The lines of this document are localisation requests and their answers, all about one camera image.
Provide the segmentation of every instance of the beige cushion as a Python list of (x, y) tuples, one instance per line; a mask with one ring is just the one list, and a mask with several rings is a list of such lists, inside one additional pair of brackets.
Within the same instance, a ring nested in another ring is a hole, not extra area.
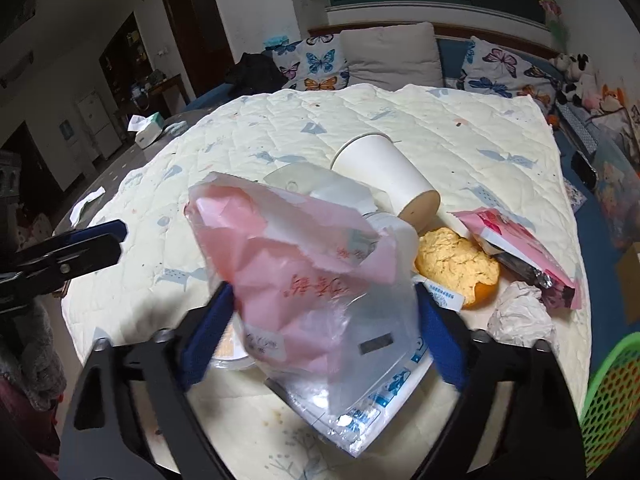
[(344, 30), (340, 40), (349, 65), (348, 86), (371, 83), (390, 91), (409, 83), (443, 86), (431, 23)]

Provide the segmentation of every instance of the orange butterfly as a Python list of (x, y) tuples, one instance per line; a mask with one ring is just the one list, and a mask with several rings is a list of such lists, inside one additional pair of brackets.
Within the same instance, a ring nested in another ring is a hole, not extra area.
[(526, 85), (522, 87), (522, 90), (518, 92), (519, 96), (530, 95), (534, 99), (540, 101), (543, 105), (548, 107), (551, 104), (551, 97), (547, 94), (541, 94), (540, 92), (536, 92), (536, 89), (533, 88), (533, 85)]
[(329, 78), (321, 83), (313, 79), (305, 79), (305, 86), (307, 90), (335, 90), (335, 84), (337, 82), (337, 77)]

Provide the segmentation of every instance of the pink snack wrapper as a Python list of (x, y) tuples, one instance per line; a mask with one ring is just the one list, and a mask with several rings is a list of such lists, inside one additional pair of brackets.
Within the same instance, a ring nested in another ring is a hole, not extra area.
[(233, 285), (245, 349), (287, 390), (344, 413), (414, 351), (396, 239), (355, 209), (213, 172), (185, 215), (209, 275)]
[(582, 307), (579, 283), (569, 279), (544, 245), (522, 225), (492, 208), (452, 214), (471, 231), (484, 252), (540, 288), (545, 306)]

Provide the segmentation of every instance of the white quilted tablecloth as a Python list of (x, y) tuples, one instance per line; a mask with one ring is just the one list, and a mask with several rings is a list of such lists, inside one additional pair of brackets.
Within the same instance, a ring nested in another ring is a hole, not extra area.
[[(351, 137), (383, 132), (442, 195), (440, 222), (466, 231), (447, 211), (495, 206), (520, 218), (566, 273), (582, 285), (579, 311), (553, 313), (559, 361), (578, 409), (591, 353), (590, 303), (574, 216), (551, 129), (530, 97), (512, 100), (408, 85), (244, 97), (203, 118), (149, 164), (124, 179), (92, 224), (122, 219), (129, 228), (117, 266), (76, 278), (63, 314), (84, 360), (95, 337), (115, 344), (175, 326), (208, 298), (204, 260), (182, 214), (188, 187), (209, 171), (261, 180), (308, 160), (328, 167)], [(507, 279), (503, 278), (501, 287)], [(492, 308), (465, 312), (485, 328)], [(320, 442), (263, 384), (257, 369), (212, 370), (189, 399), (216, 450), (239, 479), (408, 479), (434, 443), (456, 401), (430, 370), (398, 416), (359, 458)], [(171, 466), (148, 426), (159, 463)]]

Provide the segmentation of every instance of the green mesh basket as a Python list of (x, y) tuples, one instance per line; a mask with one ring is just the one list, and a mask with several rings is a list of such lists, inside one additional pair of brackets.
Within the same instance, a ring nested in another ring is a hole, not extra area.
[(590, 475), (618, 445), (640, 408), (640, 332), (626, 336), (589, 385), (580, 426)]

